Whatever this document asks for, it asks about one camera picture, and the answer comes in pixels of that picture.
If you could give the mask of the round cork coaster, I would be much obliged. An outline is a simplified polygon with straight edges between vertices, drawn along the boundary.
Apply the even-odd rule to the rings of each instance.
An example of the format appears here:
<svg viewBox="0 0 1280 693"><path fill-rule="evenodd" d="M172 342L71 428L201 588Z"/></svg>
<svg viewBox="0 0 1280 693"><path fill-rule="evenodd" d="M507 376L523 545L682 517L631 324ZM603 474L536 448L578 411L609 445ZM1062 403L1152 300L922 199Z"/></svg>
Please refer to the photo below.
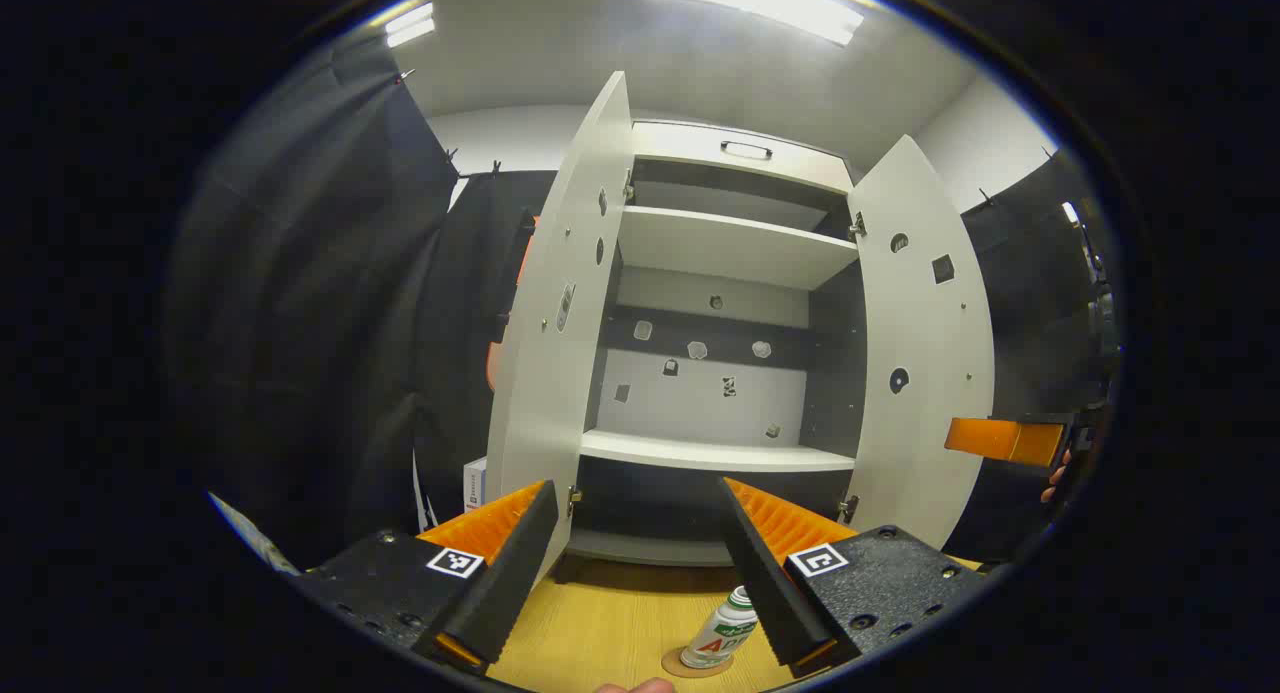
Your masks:
<svg viewBox="0 0 1280 693"><path fill-rule="evenodd" d="M668 673L672 676L682 679L705 679L705 678L718 676L728 671L735 664L735 657L730 656L728 658L724 658L713 666L691 667L684 662L681 657L682 652L684 648L675 648L667 651L662 656L660 665L666 673Z"/></svg>

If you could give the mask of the white drink bottle green label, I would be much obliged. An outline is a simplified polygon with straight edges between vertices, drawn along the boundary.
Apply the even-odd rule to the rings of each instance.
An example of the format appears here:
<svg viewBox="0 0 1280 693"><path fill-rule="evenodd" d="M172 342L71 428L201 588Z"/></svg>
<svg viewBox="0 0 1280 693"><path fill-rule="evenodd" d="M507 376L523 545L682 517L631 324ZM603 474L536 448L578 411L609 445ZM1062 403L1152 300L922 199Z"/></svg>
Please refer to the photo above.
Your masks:
<svg viewBox="0 0 1280 693"><path fill-rule="evenodd" d="M694 670L727 664L756 630L758 624L759 617L746 588L737 585L680 651L678 661Z"/></svg>

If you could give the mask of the white cabinet shelf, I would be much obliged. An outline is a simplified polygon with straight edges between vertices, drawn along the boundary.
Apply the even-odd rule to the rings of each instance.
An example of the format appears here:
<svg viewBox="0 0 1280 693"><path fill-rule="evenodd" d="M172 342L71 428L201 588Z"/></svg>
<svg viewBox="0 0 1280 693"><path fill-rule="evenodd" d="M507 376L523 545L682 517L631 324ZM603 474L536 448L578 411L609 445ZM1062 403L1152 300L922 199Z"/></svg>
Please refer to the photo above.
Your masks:
<svg viewBox="0 0 1280 693"><path fill-rule="evenodd" d="M579 452L591 459L709 471L851 471L852 459L805 446L710 444L608 430L582 434Z"/></svg>
<svg viewBox="0 0 1280 693"><path fill-rule="evenodd" d="M626 206L620 224L631 266L813 291L859 260L855 243L763 222Z"/></svg>

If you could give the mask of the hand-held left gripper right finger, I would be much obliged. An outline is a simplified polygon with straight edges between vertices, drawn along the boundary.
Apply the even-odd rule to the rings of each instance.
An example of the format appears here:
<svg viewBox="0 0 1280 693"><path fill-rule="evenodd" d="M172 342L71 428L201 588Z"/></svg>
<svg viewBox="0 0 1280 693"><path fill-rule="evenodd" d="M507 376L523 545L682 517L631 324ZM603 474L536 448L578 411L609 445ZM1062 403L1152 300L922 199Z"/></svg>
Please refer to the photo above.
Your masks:
<svg viewBox="0 0 1280 693"><path fill-rule="evenodd" d="M900 647L980 598L983 573L900 526L855 532L733 478L718 492L732 565L799 678Z"/></svg>

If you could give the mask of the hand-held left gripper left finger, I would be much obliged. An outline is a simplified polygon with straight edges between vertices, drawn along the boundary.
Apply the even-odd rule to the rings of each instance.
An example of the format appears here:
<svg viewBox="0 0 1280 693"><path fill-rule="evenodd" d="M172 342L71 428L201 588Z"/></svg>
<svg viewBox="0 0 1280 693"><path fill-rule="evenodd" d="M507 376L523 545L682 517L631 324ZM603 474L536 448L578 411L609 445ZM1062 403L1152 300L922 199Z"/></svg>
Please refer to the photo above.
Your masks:
<svg viewBox="0 0 1280 693"><path fill-rule="evenodd" d="M389 646L483 674L509 639L558 521L554 483L534 482L417 535L376 532L294 584Z"/></svg>

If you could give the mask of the white cabinet door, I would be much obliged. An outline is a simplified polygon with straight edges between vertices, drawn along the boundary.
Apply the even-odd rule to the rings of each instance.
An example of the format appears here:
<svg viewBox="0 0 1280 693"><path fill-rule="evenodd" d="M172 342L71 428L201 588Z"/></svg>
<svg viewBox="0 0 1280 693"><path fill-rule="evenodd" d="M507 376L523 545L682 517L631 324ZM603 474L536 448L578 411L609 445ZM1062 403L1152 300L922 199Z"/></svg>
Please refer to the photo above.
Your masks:
<svg viewBox="0 0 1280 693"><path fill-rule="evenodd" d="M536 553L545 576L568 543L566 511L593 392L612 260L634 165L626 74L614 72L567 147L527 247L495 371L486 459L493 498L552 482L558 518Z"/></svg>
<svg viewBox="0 0 1280 693"><path fill-rule="evenodd" d="M852 526L905 529L942 548L980 471L946 450L954 419L987 419L995 342L972 238L919 145L901 137L847 197L861 216L867 379Z"/></svg>

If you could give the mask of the white cabinet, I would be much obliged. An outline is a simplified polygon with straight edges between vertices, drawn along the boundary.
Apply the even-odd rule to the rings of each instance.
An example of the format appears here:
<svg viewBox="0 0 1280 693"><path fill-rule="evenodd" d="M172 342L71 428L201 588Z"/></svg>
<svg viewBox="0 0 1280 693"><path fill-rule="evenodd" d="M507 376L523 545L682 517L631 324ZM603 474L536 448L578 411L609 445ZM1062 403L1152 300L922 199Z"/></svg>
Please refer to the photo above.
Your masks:
<svg viewBox="0 0 1280 693"><path fill-rule="evenodd" d="M637 159L626 206L735 216L858 246L841 195L767 175ZM710 444L805 446L855 461L867 373L860 260L813 291L631 266L620 240L585 432ZM568 555L724 567L716 484L733 477L837 523L851 471L658 468L580 455Z"/></svg>

